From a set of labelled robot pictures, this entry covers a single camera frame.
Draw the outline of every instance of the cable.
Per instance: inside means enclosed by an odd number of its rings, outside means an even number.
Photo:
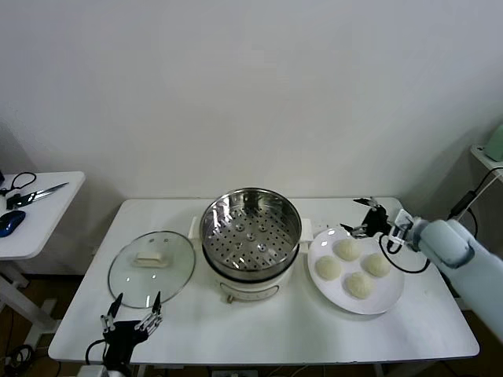
[[[297,374],[299,374],[301,371],[303,371],[304,369],[306,369],[307,367],[309,367],[309,365],[304,365],[303,367],[300,367],[299,369],[297,369],[295,372],[293,372],[290,377],[295,377]]]
[[[14,328],[14,310],[10,309],[10,329],[9,329],[9,336],[7,337],[6,352],[5,352],[6,357],[9,354],[10,339],[13,337],[13,328]]]
[[[493,169],[489,170],[487,172],[487,174],[484,176],[484,178],[482,178],[482,181],[480,181],[479,185],[477,186],[477,188],[474,191],[475,192],[479,191],[479,189],[482,187],[482,184],[487,179],[487,177],[489,177],[492,172],[494,172],[496,170],[500,170],[500,169],[503,169],[503,167],[494,167]]]
[[[6,376],[18,376],[25,373],[30,365],[33,364],[35,360],[34,355],[35,351],[26,344],[14,348],[8,354],[10,360],[4,368]]]
[[[28,175],[31,175],[33,179],[31,179],[31,181],[29,181],[28,183],[25,183],[24,185],[21,185],[21,186],[16,186],[16,179],[21,177],[22,175],[24,174],[28,174]],[[14,190],[21,190],[22,188],[28,186],[28,185],[31,185],[33,182],[35,182],[37,180],[37,174],[35,173],[32,173],[31,171],[24,171],[23,173],[19,173],[16,177],[14,177],[12,183],[10,184],[10,188],[2,188],[0,190],[0,195],[7,195],[9,192],[11,191],[14,191]]]
[[[283,365],[280,365],[279,367],[277,367],[276,369],[274,369],[270,374],[267,375],[267,377],[271,377],[274,373],[276,373],[277,371],[279,371],[281,368],[283,368]]]
[[[103,343],[105,342],[104,339],[99,339],[99,340],[95,340],[94,342],[92,342],[91,344],[89,344],[89,346],[87,347],[87,350],[86,350],[86,365],[90,365],[90,362],[89,362],[89,352],[91,351],[91,349],[96,346],[97,344],[100,344],[100,343]]]
[[[466,213],[466,211],[468,210],[468,208],[483,194],[484,191],[486,191],[489,186],[491,186],[493,184],[494,181],[496,181],[500,176],[497,175],[495,176],[487,185],[484,186],[484,188],[482,190],[480,190],[477,195],[475,195],[475,197],[472,199],[472,201],[470,201],[470,203],[466,206],[466,208],[460,213],[459,217],[457,218],[458,221],[461,220],[461,218],[463,217],[463,215]]]
[[[473,218],[473,225],[475,226],[475,231],[473,233],[473,236],[477,238],[477,234],[479,234],[479,223],[477,222],[477,218],[475,217],[475,214],[473,213],[471,208],[467,208],[466,210]]]
[[[426,269],[429,267],[430,265],[430,260],[427,259],[426,260],[426,263],[424,263],[424,267],[422,269],[418,269],[416,271],[411,271],[411,270],[408,270],[408,269],[403,269],[402,267],[400,267],[399,265],[396,265],[391,259],[390,257],[387,256],[386,254],[386,251],[384,251],[384,248],[383,248],[383,244],[382,244],[382,239],[384,238],[384,234],[381,234],[380,237],[379,237],[379,247],[380,247],[380,250],[383,252],[384,256],[386,257],[387,261],[390,262],[396,269],[399,269],[400,271],[402,271],[403,273],[423,273],[424,271],[426,271]]]

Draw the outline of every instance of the black cable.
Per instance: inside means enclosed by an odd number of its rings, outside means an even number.
[[[28,174],[28,175],[31,175],[32,176],[32,180],[25,183],[24,185],[21,185],[21,186],[16,186],[16,179],[21,177],[22,175],[24,174]],[[14,191],[14,190],[21,190],[22,188],[28,186],[28,185],[31,185],[33,182],[35,182],[37,180],[37,174],[35,173],[32,173],[31,171],[24,171],[23,173],[19,173],[16,177],[14,177],[12,183],[10,184],[10,188],[2,188],[0,190],[0,194],[5,196],[7,195],[9,192],[11,191]]]
[[[7,354],[9,363],[4,368],[6,376],[13,377],[25,373],[35,361],[34,355],[35,351],[29,345],[23,344],[14,348]]]
[[[7,354],[9,353],[10,339],[13,337],[13,328],[14,328],[14,310],[10,309],[10,329],[9,329],[9,336],[7,337],[5,356],[7,356]]]
[[[477,186],[477,188],[475,190],[473,190],[473,191],[478,192],[480,190],[480,188],[482,187],[482,184],[484,183],[484,181],[487,179],[487,177],[489,177],[492,172],[494,172],[496,170],[500,170],[500,169],[503,169],[503,167],[494,167],[493,169],[489,170],[487,172],[487,174],[484,176],[484,178],[482,178],[482,181],[480,181],[480,183]]]
[[[86,365],[90,365],[90,362],[89,362],[89,352],[91,351],[91,349],[96,346],[97,344],[100,344],[100,343],[103,343],[105,342],[104,339],[99,339],[99,340],[95,340],[94,342],[92,342],[91,344],[89,344],[89,346],[87,347],[87,350],[86,350]]]
[[[475,214],[473,213],[471,208],[468,208],[466,210],[473,218],[473,225],[475,226],[475,231],[473,233],[473,236],[477,238],[477,234],[479,233],[479,223],[477,222],[477,218],[475,217]]]
[[[426,263],[424,263],[424,267],[422,269],[418,269],[416,271],[411,271],[411,270],[408,270],[408,269],[403,269],[402,267],[400,267],[399,265],[396,265],[391,259],[390,257],[387,256],[387,253],[386,251],[384,250],[383,248],[383,244],[382,244],[382,239],[384,238],[384,234],[381,234],[380,237],[379,237],[379,247],[380,247],[380,250],[383,252],[384,256],[386,257],[387,261],[391,263],[391,265],[393,265],[396,269],[399,269],[400,271],[402,271],[403,273],[423,273],[424,271],[426,271],[426,269],[429,267],[430,265],[430,260],[427,259],[426,260]]]
[[[61,362],[57,361],[57,372],[56,375],[54,375],[54,377],[58,377],[60,375],[60,372],[61,372]]]

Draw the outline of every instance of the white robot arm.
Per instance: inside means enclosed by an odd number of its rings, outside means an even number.
[[[400,210],[388,238],[422,252],[503,342],[503,261],[455,220],[428,222]]]

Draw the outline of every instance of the blue mouse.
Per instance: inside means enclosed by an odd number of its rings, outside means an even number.
[[[0,238],[7,237],[26,217],[22,210],[11,210],[0,217]]]

